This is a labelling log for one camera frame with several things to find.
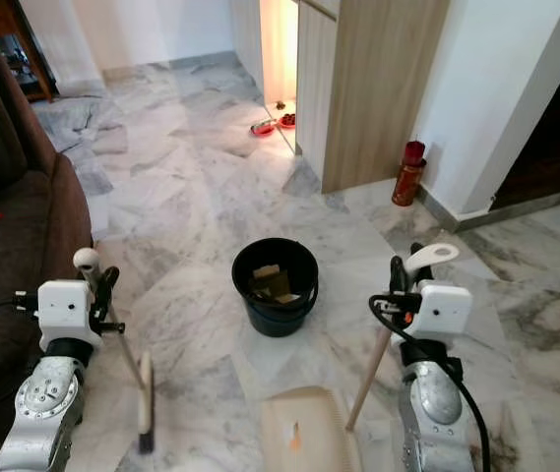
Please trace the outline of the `brown cardboard scrap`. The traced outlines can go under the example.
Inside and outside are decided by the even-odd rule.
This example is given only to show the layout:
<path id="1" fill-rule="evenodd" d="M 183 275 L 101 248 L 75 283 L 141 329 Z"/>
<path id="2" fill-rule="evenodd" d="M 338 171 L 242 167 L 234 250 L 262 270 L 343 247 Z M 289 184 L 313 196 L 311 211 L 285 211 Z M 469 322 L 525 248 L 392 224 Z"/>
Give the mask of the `brown cardboard scrap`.
<path id="1" fill-rule="evenodd" d="M 299 296 L 292 291 L 287 270 L 279 265 L 263 265 L 252 271 L 251 293 L 258 300 L 270 303 L 291 303 Z"/>

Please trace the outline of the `wooden broom with white knob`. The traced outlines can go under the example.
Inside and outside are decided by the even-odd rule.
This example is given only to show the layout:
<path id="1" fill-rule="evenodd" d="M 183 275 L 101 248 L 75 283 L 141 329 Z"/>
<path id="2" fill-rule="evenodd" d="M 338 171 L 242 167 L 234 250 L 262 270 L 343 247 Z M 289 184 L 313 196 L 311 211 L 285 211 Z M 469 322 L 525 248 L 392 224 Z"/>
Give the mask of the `wooden broom with white knob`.
<path id="1" fill-rule="evenodd" d="M 99 276 L 105 268 L 102 266 L 99 252 L 92 248 L 78 249 L 73 256 L 73 265 L 77 267 L 82 278 L 90 284 L 93 297 L 90 328 L 96 332 L 96 295 L 99 293 Z M 118 345 L 122 347 L 123 355 L 137 386 L 137 453 L 148 455 L 154 453 L 156 444 L 154 369 L 151 355 L 149 351 L 137 354 L 137 350 L 132 349 L 125 333 L 117 336 Z"/>

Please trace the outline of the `beige dustpan with wooden handle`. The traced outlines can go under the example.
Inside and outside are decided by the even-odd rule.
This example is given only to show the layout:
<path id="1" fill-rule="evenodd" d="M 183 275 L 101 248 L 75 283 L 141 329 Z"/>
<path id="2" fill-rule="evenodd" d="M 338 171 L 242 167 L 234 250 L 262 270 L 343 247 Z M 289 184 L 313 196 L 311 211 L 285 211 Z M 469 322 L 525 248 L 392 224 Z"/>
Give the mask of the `beige dustpan with wooden handle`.
<path id="1" fill-rule="evenodd" d="M 425 246 L 423 255 L 403 258 L 409 272 L 453 261 L 459 248 L 447 243 Z M 379 365 L 397 347 L 403 366 L 400 415 L 403 422 L 401 461 L 405 472 L 473 472 L 466 446 L 468 423 L 483 426 L 480 410 L 463 383 L 463 363 L 451 355 L 452 343 L 417 340 L 404 329 L 410 320 L 380 315 L 380 296 L 369 298 L 368 310 L 382 324 L 374 359 L 345 408 L 341 397 L 322 386 L 302 386 L 267 397 L 261 406 L 265 472 L 362 472 L 355 436 L 362 405 Z"/>

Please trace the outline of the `red cylindrical canister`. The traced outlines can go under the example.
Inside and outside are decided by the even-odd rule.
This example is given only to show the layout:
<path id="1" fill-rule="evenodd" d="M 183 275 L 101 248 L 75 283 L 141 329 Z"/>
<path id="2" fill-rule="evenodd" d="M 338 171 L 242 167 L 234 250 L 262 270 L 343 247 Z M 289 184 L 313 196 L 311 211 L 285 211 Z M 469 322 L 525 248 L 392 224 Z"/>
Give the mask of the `red cylindrical canister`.
<path id="1" fill-rule="evenodd" d="M 403 158 L 391 196 L 394 206 L 409 207 L 414 202 L 425 169 L 425 144 L 409 141 L 403 148 Z"/>

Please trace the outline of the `dark brown fabric sofa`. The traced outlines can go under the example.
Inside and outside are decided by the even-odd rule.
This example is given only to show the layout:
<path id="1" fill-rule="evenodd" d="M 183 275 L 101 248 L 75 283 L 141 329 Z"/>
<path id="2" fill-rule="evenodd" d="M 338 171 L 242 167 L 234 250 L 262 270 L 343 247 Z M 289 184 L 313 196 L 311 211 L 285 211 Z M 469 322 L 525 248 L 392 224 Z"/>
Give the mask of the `dark brown fabric sofa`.
<path id="1" fill-rule="evenodd" d="M 74 279 L 72 259 L 93 243 L 85 190 L 0 57 L 0 441 L 14 392 L 41 354 L 39 326 L 13 307 L 18 291 Z"/>

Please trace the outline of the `light wooden cabinet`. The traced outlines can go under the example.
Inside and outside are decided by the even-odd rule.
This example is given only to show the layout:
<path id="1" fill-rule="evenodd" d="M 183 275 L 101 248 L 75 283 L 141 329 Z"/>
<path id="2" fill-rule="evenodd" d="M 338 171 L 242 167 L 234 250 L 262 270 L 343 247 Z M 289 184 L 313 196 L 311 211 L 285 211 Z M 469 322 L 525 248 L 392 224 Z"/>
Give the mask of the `light wooden cabinet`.
<path id="1" fill-rule="evenodd" d="M 296 0 L 296 139 L 323 194 L 397 174 L 450 0 Z"/>

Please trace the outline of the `black plastic bucket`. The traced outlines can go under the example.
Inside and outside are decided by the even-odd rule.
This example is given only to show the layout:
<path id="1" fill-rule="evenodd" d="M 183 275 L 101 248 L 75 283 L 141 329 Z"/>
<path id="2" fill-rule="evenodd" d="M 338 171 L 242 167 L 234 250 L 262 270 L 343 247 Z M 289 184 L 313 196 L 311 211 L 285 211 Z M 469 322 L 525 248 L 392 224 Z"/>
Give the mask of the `black plastic bucket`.
<path id="1" fill-rule="evenodd" d="M 296 300 L 276 301 L 254 293 L 254 270 L 276 266 L 284 271 Z M 297 332 L 319 297 L 319 266 L 314 253 L 297 240 L 271 237 L 249 243 L 231 264 L 231 283 L 242 297 L 249 323 L 269 337 Z"/>

